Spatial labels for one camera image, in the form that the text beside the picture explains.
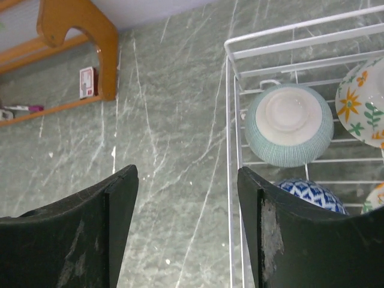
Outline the small red white box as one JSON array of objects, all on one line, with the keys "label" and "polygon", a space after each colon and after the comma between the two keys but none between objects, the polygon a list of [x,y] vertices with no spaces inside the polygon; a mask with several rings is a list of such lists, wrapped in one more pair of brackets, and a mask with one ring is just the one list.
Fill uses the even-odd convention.
[{"label": "small red white box", "polygon": [[95,67],[86,67],[79,71],[79,98],[85,99],[97,95],[97,71]]}]

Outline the pink white pen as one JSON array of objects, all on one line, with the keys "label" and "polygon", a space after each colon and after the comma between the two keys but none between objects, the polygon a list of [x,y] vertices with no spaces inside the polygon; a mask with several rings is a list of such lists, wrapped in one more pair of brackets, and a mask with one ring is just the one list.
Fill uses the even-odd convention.
[{"label": "pink white pen", "polygon": [[4,106],[8,110],[18,110],[18,111],[29,111],[29,112],[40,112],[44,110],[43,106],[23,106],[23,105],[13,105],[13,106]]}]

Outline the pale green ribbed bowl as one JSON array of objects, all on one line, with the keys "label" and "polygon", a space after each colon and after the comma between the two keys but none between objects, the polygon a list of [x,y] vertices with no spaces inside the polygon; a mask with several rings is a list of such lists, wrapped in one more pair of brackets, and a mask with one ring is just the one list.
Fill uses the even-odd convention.
[{"label": "pale green ribbed bowl", "polygon": [[319,158],[334,136],[332,112],[315,90],[281,84],[255,96],[245,114],[245,139],[262,161],[299,167]]}]

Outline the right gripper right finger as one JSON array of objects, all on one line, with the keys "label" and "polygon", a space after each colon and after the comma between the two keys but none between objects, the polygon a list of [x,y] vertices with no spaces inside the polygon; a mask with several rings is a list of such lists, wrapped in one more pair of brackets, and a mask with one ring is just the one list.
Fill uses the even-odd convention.
[{"label": "right gripper right finger", "polygon": [[348,216],[238,170],[256,287],[382,287],[383,209]]}]

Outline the orange flower bowl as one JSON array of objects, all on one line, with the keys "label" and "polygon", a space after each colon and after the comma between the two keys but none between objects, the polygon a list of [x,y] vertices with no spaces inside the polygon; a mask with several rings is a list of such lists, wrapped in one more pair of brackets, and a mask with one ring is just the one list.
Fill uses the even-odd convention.
[{"label": "orange flower bowl", "polygon": [[377,208],[383,206],[383,197],[384,197],[384,183],[379,184],[375,189],[366,198],[361,214],[371,212]]},{"label": "orange flower bowl", "polygon": [[356,139],[383,148],[383,57],[371,58],[350,70],[335,96],[343,127]]}]

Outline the red patterned bowl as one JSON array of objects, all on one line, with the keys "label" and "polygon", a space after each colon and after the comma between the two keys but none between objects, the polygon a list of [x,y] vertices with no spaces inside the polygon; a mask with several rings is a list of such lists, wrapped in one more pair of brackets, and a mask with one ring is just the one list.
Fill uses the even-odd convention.
[{"label": "red patterned bowl", "polygon": [[323,209],[344,215],[349,214],[342,201],[331,190],[313,181],[290,178],[275,182],[274,185]]}]

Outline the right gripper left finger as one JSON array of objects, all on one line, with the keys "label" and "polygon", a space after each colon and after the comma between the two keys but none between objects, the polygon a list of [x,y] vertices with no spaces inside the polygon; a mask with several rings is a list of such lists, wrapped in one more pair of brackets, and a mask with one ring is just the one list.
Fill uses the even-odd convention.
[{"label": "right gripper left finger", "polygon": [[116,287],[139,189],[129,165],[19,217],[1,218],[2,287]]}]

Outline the wooden shelf rack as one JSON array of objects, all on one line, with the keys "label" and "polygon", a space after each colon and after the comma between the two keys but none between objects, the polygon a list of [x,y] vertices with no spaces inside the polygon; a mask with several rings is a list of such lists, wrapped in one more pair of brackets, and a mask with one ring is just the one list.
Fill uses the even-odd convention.
[{"label": "wooden shelf rack", "polygon": [[[7,129],[60,117],[68,125],[95,125],[103,104],[116,98],[119,33],[92,1],[1,2],[1,109]],[[95,67],[97,95],[79,98],[79,71]]]}]

